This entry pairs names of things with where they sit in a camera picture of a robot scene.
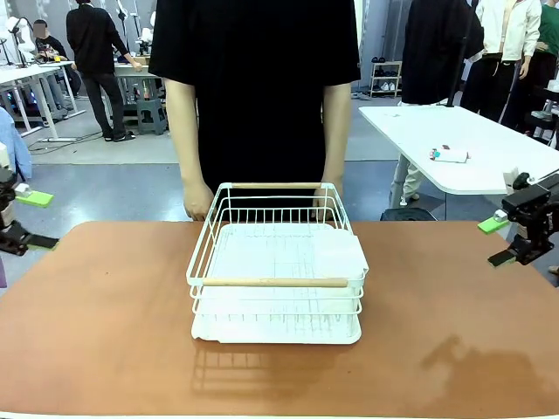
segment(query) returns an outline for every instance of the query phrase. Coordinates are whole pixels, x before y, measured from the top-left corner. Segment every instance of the blue cloth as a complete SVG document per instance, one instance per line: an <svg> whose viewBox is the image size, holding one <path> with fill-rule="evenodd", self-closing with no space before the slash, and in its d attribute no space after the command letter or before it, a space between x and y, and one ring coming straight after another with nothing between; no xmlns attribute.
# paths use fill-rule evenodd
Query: blue cloth
<svg viewBox="0 0 559 419"><path fill-rule="evenodd" d="M16 130L16 123L3 107L0 107L0 142L8 148L8 156L10 157L12 170L16 169L17 162L25 178L31 179L31 153L24 140L21 138L21 135L19 135L19 132Z"/></svg>

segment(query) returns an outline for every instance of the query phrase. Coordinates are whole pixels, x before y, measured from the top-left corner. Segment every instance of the person in white jacket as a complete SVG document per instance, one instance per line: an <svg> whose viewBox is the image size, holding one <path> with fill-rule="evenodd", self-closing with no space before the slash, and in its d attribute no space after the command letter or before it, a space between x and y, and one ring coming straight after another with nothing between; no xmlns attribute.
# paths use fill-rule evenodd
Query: person in white jacket
<svg viewBox="0 0 559 419"><path fill-rule="evenodd" d="M499 122L522 60L520 79L528 75L540 37L540 0L480 0L476 10L485 31L483 57L472 65L461 106Z"/></svg>

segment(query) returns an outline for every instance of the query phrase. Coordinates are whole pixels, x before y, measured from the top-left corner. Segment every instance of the brown table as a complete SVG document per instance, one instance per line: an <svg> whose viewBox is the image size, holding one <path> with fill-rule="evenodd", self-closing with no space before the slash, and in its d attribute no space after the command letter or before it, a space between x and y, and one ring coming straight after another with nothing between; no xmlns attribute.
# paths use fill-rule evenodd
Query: brown table
<svg viewBox="0 0 559 419"><path fill-rule="evenodd" d="M196 223L86 223L0 299L0 411L503 417L559 413L559 300L494 271L475 223L355 223L350 347L194 341Z"/></svg>

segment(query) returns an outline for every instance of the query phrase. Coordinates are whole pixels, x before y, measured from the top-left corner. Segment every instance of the person in black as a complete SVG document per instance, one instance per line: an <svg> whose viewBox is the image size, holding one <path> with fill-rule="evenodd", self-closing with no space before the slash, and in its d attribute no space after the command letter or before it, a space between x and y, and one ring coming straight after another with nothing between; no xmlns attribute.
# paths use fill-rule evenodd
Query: person in black
<svg viewBox="0 0 559 419"><path fill-rule="evenodd" d="M166 79L195 220L222 182L341 192L350 83L361 77L354 0L159 0L149 70Z"/></svg>
<svg viewBox="0 0 559 419"><path fill-rule="evenodd" d="M38 56L37 59L42 59L46 62L54 61L55 57L60 57L62 61L68 61L68 55L66 54L66 49L48 30L48 24L43 19L38 19L35 21L34 25L42 24L45 26L45 32L41 34L36 34L35 46L37 46ZM72 94L77 96L81 88L81 78L79 75L68 65L64 66L64 71L68 76L68 81L70 82L70 89L72 89Z"/></svg>
<svg viewBox="0 0 559 419"><path fill-rule="evenodd" d="M137 72L142 71L142 66L130 56L106 10L93 7L91 0L76 1L79 8L70 10L66 16L68 43L86 85L95 119L106 141L132 140L134 136L124 127L124 103L114 76L113 45ZM108 124L101 88L111 101L114 128Z"/></svg>
<svg viewBox="0 0 559 419"><path fill-rule="evenodd" d="M448 98L470 13L466 0L413 1L402 60L403 103L432 105ZM466 42L465 58L483 51L483 28L477 17Z"/></svg>

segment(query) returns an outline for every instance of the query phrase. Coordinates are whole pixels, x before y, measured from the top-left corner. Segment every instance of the black pants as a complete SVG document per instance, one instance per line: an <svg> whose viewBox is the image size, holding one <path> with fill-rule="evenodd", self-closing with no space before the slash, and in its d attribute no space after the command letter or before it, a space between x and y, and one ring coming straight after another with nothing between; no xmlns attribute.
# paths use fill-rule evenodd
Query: black pants
<svg viewBox="0 0 559 419"><path fill-rule="evenodd" d="M514 61L482 58L473 63L460 105L499 122L507 104L516 68Z"/></svg>
<svg viewBox="0 0 559 419"><path fill-rule="evenodd" d="M545 99L533 95L536 86L547 87L550 80L556 77L557 57L548 52L536 52L530 62L528 76L518 80L508 100L507 110L503 115L502 124L526 133L534 129L524 122L526 113L541 111Z"/></svg>
<svg viewBox="0 0 559 419"><path fill-rule="evenodd" d="M114 74L82 73L81 77L86 85L87 95L89 96L95 119L103 130L103 135L105 137L113 136L114 138L123 137L126 134L124 128L124 103L122 102L121 89L119 89L119 84ZM107 96L111 101L114 128L111 128L108 124L103 99L101 98L102 87L107 92Z"/></svg>

